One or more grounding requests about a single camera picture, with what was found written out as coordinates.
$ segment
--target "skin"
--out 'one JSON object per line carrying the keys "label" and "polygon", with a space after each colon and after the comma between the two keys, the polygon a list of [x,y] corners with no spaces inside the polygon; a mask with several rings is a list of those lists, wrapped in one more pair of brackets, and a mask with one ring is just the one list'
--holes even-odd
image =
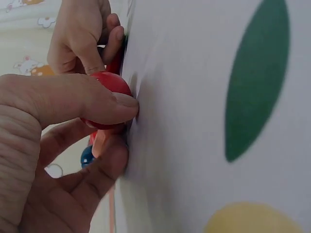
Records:
{"label": "skin", "polygon": [[[124,28],[111,14],[108,0],[64,0],[60,7],[48,63],[56,74],[92,74],[105,70],[122,45]],[[102,56],[97,45],[106,45]]]}
{"label": "skin", "polygon": [[138,102],[82,74],[5,75],[0,93],[0,232],[87,233],[100,200],[127,164],[125,143],[112,136],[99,159],[58,179],[44,167],[94,131],[79,117],[118,124],[137,114]]}
{"label": "skin", "polygon": [[[48,53],[58,75],[0,77],[0,232],[89,231],[100,200],[127,164],[125,143],[110,137],[96,161],[58,179],[44,167],[94,132],[80,117],[118,124],[137,114],[135,99],[84,75],[104,70],[123,33],[107,0],[65,0]],[[97,45],[106,45],[102,56]],[[41,137],[44,128],[58,123]]]}

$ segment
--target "white board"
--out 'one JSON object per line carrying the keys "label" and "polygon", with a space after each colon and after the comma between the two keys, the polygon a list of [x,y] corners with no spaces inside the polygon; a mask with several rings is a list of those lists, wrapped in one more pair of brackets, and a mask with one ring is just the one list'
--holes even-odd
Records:
{"label": "white board", "polygon": [[140,114],[117,188],[117,232],[201,233],[237,201],[264,203],[311,231],[310,1],[285,1],[283,85],[258,137],[238,159],[226,159],[228,85],[262,2],[136,0],[122,76]]}

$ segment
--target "child hand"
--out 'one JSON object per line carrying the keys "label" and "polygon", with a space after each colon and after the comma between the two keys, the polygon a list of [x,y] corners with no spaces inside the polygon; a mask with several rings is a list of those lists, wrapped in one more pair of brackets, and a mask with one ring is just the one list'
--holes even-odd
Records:
{"label": "child hand", "polygon": [[[108,0],[62,2],[48,53],[56,74],[104,70],[122,45],[124,28]],[[106,45],[102,57],[98,45]]]}

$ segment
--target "cartoon bunny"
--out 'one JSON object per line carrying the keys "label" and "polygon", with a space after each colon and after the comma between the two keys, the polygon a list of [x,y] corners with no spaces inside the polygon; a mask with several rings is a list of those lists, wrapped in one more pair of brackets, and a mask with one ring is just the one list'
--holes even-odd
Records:
{"label": "cartoon bunny", "polygon": [[38,4],[43,1],[44,0],[12,0],[12,2],[7,5],[6,12],[10,12],[13,8],[16,8],[16,7]]}
{"label": "cartoon bunny", "polygon": [[21,74],[28,76],[54,75],[49,65],[33,60],[30,56],[25,56],[23,62],[17,62],[14,68],[19,69]]}

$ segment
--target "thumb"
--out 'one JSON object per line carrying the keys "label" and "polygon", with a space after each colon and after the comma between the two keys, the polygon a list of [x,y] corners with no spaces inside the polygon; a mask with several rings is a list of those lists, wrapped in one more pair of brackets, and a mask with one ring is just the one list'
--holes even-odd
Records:
{"label": "thumb", "polygon": [[92,40],[89,43],[84,43],[84,45],[82,47],[79,46],[77,50],[73,49],[73,52],[81,60],[86,74],[90,75],[92,73],[105,70],[105,66],[100,54],[98,53],[97,42],[95,40]]}
{"label": "thumb", "polygon": [[137,100],[109,91],[88,75],[6,75],[0,87],[12,90],[3,96],[2,104],[29,113],[42,128],[79,117],[113,125],[133,119],[138,112]]}

